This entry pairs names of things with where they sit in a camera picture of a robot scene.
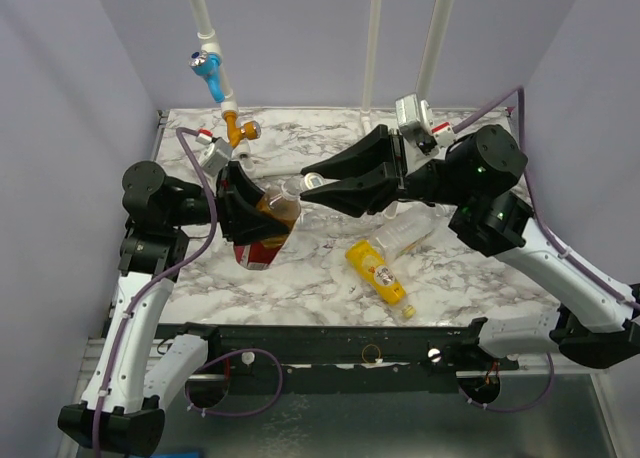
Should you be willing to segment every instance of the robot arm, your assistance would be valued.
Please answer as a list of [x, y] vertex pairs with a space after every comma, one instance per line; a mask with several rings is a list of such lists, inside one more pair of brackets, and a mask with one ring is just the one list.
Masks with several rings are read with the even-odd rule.
[[[415, 95], [396, 103], [399, 132], [380, 125], [351, 148], [302, 170], [338, 181], [302, 199], [351, 216], [377, 213], [393, 201], [456, 206], [449, 223], [458, 238], [487, 257], [518, 269], [561, 303], [539, 317], [488, 320], [479, 347], [494, 357], [559, 350], [573, 361], [606, 368], [640, 352], [637, 287], [620, 283], [572, 252], [624, 297], [598, 287], [543, 235], [531, 207], [510, 189], [527, 157], [500, 126], [453, 140], [449, 123], [436, 125]], [[446, 148], [444, 159], [436, 156]]]

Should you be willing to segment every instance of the white marble surface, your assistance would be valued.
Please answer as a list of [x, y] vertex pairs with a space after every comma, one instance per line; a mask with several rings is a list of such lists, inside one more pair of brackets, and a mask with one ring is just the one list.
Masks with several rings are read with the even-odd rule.
[[[157, 157], [169, 175], [198, 181], [173, 130], [204, 127], [224, 136], [219, 116], [216, 109], [171, 111]], [[464, 113], [442, 112], [437, 117], [455, 123]], [[374, 124], [394, 126], [390, 112], [373, 113], [372, 118]], [[258, 166], [314, 163], [343, 150], [359, 136], [355, 110], [253, 109], [241, 115], [242, 122], [249, 119], [262, 126], [262, 137], [251, 143]], [[504, 114], [495, 112], [470, 130], [487, 123], [509, 129]], [[196, 143], [193, 147], [202, 148]], [[237, 265], [232, 246], [218, 234], [211, 248], [181, 272], [161, 322], [444, 326], [466, 325], [480, 316], [536, 314], [557, 306], [555, 299], [518, 271], [468, 249], [446, 224], [440, 223], [438, 233], [425, 246], [392, 266], [417, 309], [409, 321], [397, 319], [344, 258], [345, 251], [366, 233], [294, 230], [266, 271]], [[206, 227], [186, 231], [190, 236], [207, 233]], [[190, 250], [201, 243], [192, 240]]]

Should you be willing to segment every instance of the logo on bottle label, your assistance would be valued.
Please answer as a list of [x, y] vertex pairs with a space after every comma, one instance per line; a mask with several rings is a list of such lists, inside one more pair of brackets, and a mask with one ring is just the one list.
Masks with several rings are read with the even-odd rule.
[[391, 286], [396, 282], [396, 277], [387, 265], [378, 266], [373, 272], [373, 279], [380, 286]]

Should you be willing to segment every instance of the gray floor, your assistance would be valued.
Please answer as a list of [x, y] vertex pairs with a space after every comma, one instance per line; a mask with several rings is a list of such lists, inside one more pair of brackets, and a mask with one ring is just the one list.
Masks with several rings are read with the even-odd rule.
[[[523, 404], [545, 382], [542, 376], [507, 378], [496, 406]], [[264, 399], [230, 397], [224, 405], [250, 409]], [[458, 395], [393, 393], [288, 395], [253, 418], [203, 419], [187, 412], [180, 397], [158, 453], [194, 450], [206, 458], [615, 457], [586, 375], [558, 377], [548, 402], [511, 415], [475, 409]]]

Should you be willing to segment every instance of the yellow ring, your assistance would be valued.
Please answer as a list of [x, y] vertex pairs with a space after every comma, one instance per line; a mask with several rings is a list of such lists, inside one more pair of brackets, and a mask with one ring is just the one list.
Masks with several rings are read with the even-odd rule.
[[376, 350], [378, 350], [378, 358], [376, 358], [376, 361], [378, 361], [379, 359], [382, 358], [382, 350], [380, 350], [380, 347], [378, 345], [374, 345], [373, 343], [369, 343], [367, 346], [365, 346], [362, 349], [362, 361], [364, 361], [365, 363], [369, 364], [369, 365], [375, 365], [376, 361], [367, 361], [367, 359], [364, 357], [364, 352], [367, 351], [367, 349], [373, 346]]

